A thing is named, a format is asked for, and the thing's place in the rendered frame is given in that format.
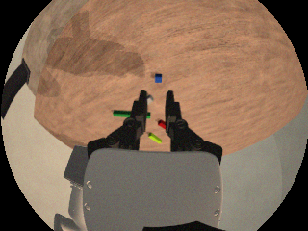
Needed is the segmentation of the red rod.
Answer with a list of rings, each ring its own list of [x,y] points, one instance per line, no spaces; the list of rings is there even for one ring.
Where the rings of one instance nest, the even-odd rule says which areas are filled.
[[[158,125],[161,126],[162,128],[166,129],[166,123],[162,120],[158,121]]]

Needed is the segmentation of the small blue cube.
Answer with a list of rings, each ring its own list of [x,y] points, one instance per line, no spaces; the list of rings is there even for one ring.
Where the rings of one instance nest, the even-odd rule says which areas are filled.
[[[155,83],[162,83],[162,74],[155,74]]]

